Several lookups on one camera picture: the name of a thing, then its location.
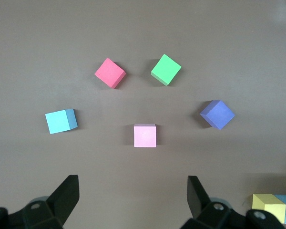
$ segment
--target green cube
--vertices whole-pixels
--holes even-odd
[[[179,64],[164,54],[153,68],[151,75],[167,86],[180,69]]]

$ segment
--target screw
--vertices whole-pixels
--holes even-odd
[[[33,205],[31,206],[31,210],[37,209],[37,208],[39,208],[39,207],[40,207],[40,204],[33,204]]]
[[[266,219],[266,216],[264,215],[264,213],[260,211],[255,211],[254,216],[257,217],[258,219]]]
[[[224,206],[222,206],[221,204],[214,204],[214,208],[220,211],[224,210]]]

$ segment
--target purple cube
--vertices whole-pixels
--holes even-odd
[[[234,118],[234,113],[221,100],[213,100],[200,115],[214,128],[221,130]]]
[[[156,125],[155,124],[135,124],[134,147],[156,147]]]

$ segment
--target brown surface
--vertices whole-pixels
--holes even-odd
[[[182,69],[165,87],[166,53]],[[106,57],[127,75],[94,76]],[[221,131],[210,100],[236,114]],[[74,108],[50,135],[44,114]],[[134,148],[156,123],[157,148]],[[81,198],[66,229],[177,229],[188,175],[242,214],[252,193],[286,194],[286,0],[0,0],[0,206],[14,212],[69,174]]]

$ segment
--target pink cube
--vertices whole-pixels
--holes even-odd
[[[135,124],[134,147],[156,147],[156,125],[155,124]]]
[[[96,71],[95,75],[111,88],[115,88],[126,75],[126,72],[107,58]]]

